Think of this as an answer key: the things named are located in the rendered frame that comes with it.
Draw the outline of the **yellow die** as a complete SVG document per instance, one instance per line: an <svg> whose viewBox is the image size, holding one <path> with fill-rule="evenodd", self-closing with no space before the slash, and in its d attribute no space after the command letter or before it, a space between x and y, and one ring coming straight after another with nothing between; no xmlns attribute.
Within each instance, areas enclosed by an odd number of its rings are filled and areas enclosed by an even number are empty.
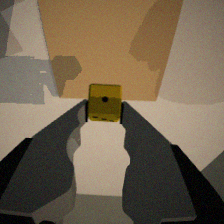
<svg viewBox="0 0 224 224"><path fill-rule="evenodd" d="M121 85L89 85L88 117L91 121L118 122L121 115L121 104Z"/></svg>

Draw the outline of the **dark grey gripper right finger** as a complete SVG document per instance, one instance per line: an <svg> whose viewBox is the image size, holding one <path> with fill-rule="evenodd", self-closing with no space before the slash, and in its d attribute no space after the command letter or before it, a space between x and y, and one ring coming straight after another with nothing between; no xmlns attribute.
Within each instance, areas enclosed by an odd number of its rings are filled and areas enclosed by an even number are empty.
<svg viewBox="0 0 224 224"><path fill-rule="evenodd" d="M223 200L178 145L126 101L120 124L130 157L122 209L133 224L224 224Z"/></svg>

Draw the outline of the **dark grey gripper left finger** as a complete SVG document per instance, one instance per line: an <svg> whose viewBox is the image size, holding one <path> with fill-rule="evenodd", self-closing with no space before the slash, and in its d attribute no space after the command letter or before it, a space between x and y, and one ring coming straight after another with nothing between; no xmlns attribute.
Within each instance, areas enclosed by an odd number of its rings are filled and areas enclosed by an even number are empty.
<svg viewBox="0 0 224 224"><path fill-rule="evenodd" d="M0 224L63 224L75 206L73 159L85 122L87 99L25 138L0 161Z"/></svg>

